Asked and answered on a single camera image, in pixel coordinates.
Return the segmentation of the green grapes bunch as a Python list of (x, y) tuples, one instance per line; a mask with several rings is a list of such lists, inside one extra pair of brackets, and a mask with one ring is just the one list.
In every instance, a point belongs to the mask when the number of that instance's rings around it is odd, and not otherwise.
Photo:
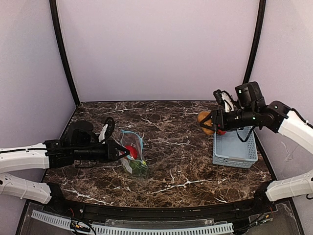
[(130, 161), (129, 165), (132, 169), (132, 175), (143, 177), (148, 172), (148, 165), (145, 161)]

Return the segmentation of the right black frame post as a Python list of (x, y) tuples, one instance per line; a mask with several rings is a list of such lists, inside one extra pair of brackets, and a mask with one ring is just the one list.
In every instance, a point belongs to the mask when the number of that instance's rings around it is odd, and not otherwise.
[(253, 66), (254, 66), (254, 62), (255, 62), (255, 58), (257, 55), (257, 50), (258, 50), (258, 46), (259, 46), (259, 42), (261, 38), (263, 21), (264, 21), (265, 10), (266, 10), (266, 3), (267, 3), (266, 0), (259, 0), (256, 25), (255, 25), (254, 35), (252, 39), (252, 44), (251, 44), (251, 50), (250, 50), (249, 58), (247, 61), (246, 71), (245, 71), (244, 78), (243, 78), (243, 84), (249, 82), (251, 78), (251, 73), (253, 70)]

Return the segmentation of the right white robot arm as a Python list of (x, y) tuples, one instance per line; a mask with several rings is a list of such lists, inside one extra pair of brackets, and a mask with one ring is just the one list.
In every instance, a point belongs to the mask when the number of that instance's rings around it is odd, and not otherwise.
[[(295, 108), (281, 101), (266, 104), (257, 82), (248, 82), (235, 88), (237, 101), (226, 91), (214, 91), (222, 109), (216, 109), (199, 120), (201, 128), (211, 133), (237, 131), (245, 127), (268, 128), (297, 143), (308, 152), (313, 151), (313, 126)], [(266, 182), (255, 192), (256, 202), (275, 202), (280, 199), (313, 193), (313, 172), (284, 180)]]

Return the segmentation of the black frame post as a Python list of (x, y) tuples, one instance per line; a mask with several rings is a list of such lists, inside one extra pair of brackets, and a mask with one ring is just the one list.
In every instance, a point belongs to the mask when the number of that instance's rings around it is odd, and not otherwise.
[(74, 79), (73, 79), (71, 69), (69, 66), (69, 62), (68, 62), (68, 58), (67, 58), (66, 48), (65, 48), (65, 44), (64, 44), (64, 40), (63, 40), (61, 24), (60, 24), (60, 19), (59, 19), (57, 1), (56, 0), (50, 0), (49, 1), (49, 7), (50, 7), (50, 13), (51, 13), (51, 18), (52, 18), (55, 38), (56, 38), (56, 42), (57, 42), (57, 46), (58, 46), (58, 51), (59, 51), (62, 65), (63, 65), (67, 84), (68, 84), (68, 87), (70, 89), (70, 93), (71, 93), (72, 99), (74, 101), (74, 104), (76, 107), (78, 107), (81, 102), (80, 102), (78, 92), (77, 92), (75, 84), (74, 84)]
[(259, 46), (259, 42), (261, 38), (263, 21), (264, 21), (265, 10), (266, 10), (266, 3), (267, 3), (266, 0), (259, 0), (256, 25), (255, 25), (254, 35), (252, 39), (252, 44), (251, 44), (251, 50), (250, 50), (249, 58), (247, 61), (246, 71), (245, 71), (244, 78), (243, 78), (243, 84), (249, 82), (251, 78), (251, 73), (253, 70), (253, 66), (254, 66), (254, 62), (255, 62), (255, 58), (257, 55), (257, 50), (258, 50), (258, 46)]

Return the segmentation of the black front rail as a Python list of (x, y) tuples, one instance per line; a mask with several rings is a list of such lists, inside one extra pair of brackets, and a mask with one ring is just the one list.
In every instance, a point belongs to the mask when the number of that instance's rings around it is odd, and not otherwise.
[(76, 218), (92, 221), (104, 221), (106, 219), (174, 221), (204, 218), (236, 220), (269, 212), (269, 205), (253, 199), (185, 208), (132, 208), (83, 203), (61, 197), (51, 199), (47, 205), (61, 214), (69, 213)]

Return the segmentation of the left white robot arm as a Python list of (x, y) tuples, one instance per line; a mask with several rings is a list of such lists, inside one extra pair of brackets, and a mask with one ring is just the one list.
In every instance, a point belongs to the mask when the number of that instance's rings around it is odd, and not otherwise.
[(115, 128), (112, 117), (106, 119), (100, 134), (92, 123), (79, 120), (69, 125), (64, 139), (48, 140), (31, 146), (0, 151), (0, 192), (48, 204), (63, 200), (62, 190), (54, 183), (33, 182), (11, 175), (27, 169), (56, 169), (73, 165), (75, 161), (111, 163), (130, 151), (111, 139)]

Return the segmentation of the red apple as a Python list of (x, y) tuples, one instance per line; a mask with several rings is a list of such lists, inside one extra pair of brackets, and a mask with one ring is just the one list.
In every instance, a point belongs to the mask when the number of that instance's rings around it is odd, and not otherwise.
[(218, 135), (225, 135), (227, 132), (226, 131), (222, 131), (222, 130), (218, 130), (217, 134)]

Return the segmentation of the clear zip top bag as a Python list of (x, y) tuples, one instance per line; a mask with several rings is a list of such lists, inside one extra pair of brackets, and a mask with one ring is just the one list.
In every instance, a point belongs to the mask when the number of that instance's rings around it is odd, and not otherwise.
[(120, 159), (120, 162), (132, 180), (135, 180), (142, 187), (146, 187), (149, 167), (143, 156), (143, 139), (139, 134), (132, 131), (121, 130), (121, 133), (120, 144), (129, 150), (129, 154)]

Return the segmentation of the left black frame post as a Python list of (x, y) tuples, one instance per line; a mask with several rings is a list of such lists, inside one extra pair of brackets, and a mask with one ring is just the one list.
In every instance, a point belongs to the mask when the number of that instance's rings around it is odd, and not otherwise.
[(61, 24), (60, 24), (60, 19), (59, 19), (57, 1), (56, 0), (50, 0), (49, 1), (49, 7), (50, 7), (50, 13), (51, 13), (51, 18), (52, 18), (55, 38), (56, 38), (56, 42), (57, 42), (57, 46), (58, 46), (58, 51), (59, 51), (62, 65), (63, 65), (67, 84), (68, 84), (68, 87), (70, 89), (70, 93), (71, 93), (72, 99), (74, 101), (74, 104), (76, 107), (78, 107), (81, 102), (80, 102), (78, 92), (77, 92), (75, 84), (74, 84), (74, 79), (73, 79), (71, 69), (69, 66), (69, 62), (68, 62), (68, 58), (67, 58), (66, 48), (65, 48), (65, 44), (64, 44), (64, 40), (63, 40)]

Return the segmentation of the light blue plastic basket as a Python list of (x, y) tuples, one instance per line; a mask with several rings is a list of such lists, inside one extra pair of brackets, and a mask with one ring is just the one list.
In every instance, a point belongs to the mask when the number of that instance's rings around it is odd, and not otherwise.
[(245, 127), (224, 135), (214, 134), (213, 164), (250, 168), (258, 161), (253, 127)]

